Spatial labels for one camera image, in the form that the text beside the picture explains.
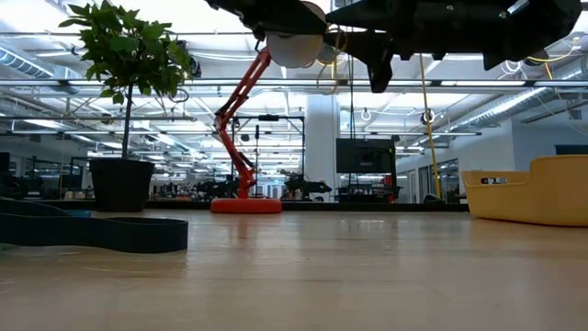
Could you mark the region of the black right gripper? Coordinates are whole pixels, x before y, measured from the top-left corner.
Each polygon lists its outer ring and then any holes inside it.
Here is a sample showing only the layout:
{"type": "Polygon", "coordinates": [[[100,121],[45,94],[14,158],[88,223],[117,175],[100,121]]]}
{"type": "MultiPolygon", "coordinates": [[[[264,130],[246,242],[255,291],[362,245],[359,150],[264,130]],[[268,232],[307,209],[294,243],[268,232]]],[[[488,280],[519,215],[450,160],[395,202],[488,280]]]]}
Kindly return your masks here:
{"type": "Polygon", "coordinates": [[[391,0],[354,2],[326,15],[330,25],[348,30],[325,33],[325,43],[367,61],[370,88],[386,90],[390,60],[429,53],[436,61],[449,53],[480,53],[489,70],[517,61],[511,1],[391,0]]]}

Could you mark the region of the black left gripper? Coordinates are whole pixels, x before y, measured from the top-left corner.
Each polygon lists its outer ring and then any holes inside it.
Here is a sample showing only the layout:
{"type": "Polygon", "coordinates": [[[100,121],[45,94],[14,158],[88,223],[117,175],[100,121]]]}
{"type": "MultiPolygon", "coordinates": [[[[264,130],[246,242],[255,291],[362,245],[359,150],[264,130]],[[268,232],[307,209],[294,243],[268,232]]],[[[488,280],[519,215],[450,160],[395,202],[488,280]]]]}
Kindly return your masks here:
{"type": "Polygon", "coordinates": [[[271,7],[266,0],[205,0],[215,10],[224,10],[239,18],[251,31],[280,34],[320,35],[326,23],[311,11],[282,12],[270,21],[271,7]]]}

